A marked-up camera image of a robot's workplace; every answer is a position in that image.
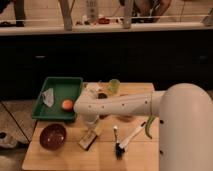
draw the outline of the tray rim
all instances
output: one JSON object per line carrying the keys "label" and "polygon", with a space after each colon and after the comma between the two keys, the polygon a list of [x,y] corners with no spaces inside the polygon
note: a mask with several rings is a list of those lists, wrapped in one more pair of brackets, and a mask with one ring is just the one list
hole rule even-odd
{"label": "tray rim", "polygon": [[64,118],[64,117],[62,117],[62,116],[60,116],[60,115],[56,115],[56,116],[54,116],[54,117],[51,117],[51,118],[47,118],[47,117],[45,117],[45,115],[35,115],[35,111],[36,111],[36,108],[38,107],[38,103],[39,103],[39,100],[40,100],[40,98],[41,98],[41,94],[42,94],[42,92],[44,91],[44,88],[45,88],[45,86],[46,86],[46,84],[47,84],[47,82],[50,80],[50,79],[67,79],[67,80],[69,80],[69,79],[77,79],[77,80],[79,80],[80,81],[80,85],[79,85],[79,92],[78,92],[78,95],[80,95],[80,93],[81,93],[81,90],[82,90],[82,87],[83,87],[83,78],[82,77],[46,77],[45,78],[45,80],[44,80],[44,83],[43,83],[43,85],[42,85],[42,87],[41,87],[41,90],[40,90],[40,92],[39,92],[39,95],[38,95],[38,97],[37,97],[37,99],[36,99],[36,103],[35,103],[35,105],[34,105],[34,107],[33,107],[33,110],[32,110],[32,113],[31,113],[31,117],[32,117],[32,119],[37,119],[37,120],[49,120],[49,121],[59,121],[59,120],[63,120],[63,121],[72,121],[72,120],[75,120],[75,118],[76,118],[76,116],[77,116],[77,114],[74,112],[74,115],[73,116],[69,116],[69,117],[67,117],[66,116],[66,118]]}

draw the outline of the glass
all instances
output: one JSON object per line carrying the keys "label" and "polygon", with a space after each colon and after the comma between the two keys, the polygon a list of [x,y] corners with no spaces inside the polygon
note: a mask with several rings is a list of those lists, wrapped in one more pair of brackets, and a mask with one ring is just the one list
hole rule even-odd
{"label": "glass", "polygon": [[118,92],[119,86],[120,86],[120,81],[118,79],[111,79],[109,81],[108,90],[111,93],[116,94]]}

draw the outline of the floor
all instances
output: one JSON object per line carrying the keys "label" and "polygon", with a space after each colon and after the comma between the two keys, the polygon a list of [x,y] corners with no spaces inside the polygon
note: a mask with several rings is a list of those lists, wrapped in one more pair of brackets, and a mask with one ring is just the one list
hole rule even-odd
{"label": "floor", "polygon": [[0,147],[0,170],[21,171],[36,121],[31,119],[35,100],[0,101],[0,132],[6,132],[19,142],[13,149]]}

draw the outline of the orange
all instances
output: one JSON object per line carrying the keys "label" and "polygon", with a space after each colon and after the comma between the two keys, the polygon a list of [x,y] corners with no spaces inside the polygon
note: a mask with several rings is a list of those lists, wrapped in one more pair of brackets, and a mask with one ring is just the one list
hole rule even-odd
{"label": "orange", "polygon": [[73,109],[74,102],[70,99],[63,100],[61,108],[65,111],[71,111]]}

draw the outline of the black cabinet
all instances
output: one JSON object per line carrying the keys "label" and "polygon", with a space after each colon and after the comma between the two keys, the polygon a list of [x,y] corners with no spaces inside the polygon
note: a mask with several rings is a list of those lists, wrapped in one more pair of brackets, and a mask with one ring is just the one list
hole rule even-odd
{"label": "black cabinet", "polygon": [[188,82],[213,89],[212,30],[0,37],[0,98],[36,98],[48,76]]}

